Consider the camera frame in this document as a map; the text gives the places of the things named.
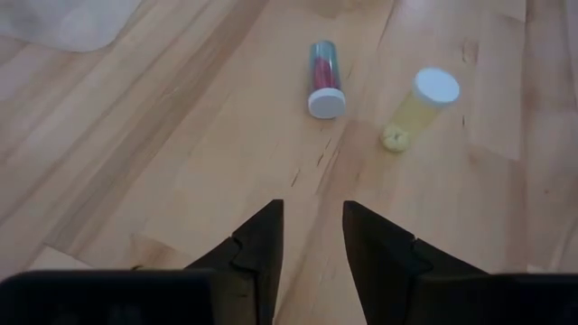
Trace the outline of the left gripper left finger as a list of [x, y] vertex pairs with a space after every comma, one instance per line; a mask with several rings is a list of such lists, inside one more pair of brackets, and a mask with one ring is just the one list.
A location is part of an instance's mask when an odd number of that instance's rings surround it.
[[284, 202], [271, 200], [187, 266], [207, 277], [211, 325], [273, 325], [284, 259]]

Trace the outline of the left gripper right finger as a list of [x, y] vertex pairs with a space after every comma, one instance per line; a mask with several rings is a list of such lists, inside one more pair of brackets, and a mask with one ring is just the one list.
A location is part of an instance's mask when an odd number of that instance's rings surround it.
[[484, 274], [353, 200], [343, 203], [342, 229], [368, 325], [405, 325], [421, 276]]

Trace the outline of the small pale yellow pill bottle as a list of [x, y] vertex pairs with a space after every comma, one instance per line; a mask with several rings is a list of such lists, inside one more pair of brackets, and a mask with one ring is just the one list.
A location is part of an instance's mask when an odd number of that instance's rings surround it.
[[392, 153], [406, 151], [460, 94], [457, 79], [448, 71], [436, 67], [419, 70], [410, 92], [385, 124], [380, 136], [382, 145]]

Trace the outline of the blue bottle with red pills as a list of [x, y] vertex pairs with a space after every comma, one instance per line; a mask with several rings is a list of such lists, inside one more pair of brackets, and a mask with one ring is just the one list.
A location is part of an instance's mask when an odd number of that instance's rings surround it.
[[319, 41], [310, 50], [311, 92], [308, 110], [319, 119], [333, 119], [346, 111], [346, 98], [341, 89], [337, 48], [333, 42]]

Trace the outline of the clear plastic bin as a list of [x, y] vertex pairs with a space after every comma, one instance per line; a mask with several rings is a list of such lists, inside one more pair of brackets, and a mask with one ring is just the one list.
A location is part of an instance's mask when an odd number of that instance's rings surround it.
[[0, 35], [63, 51], [109, 45], [142, 0], [0, 0]]

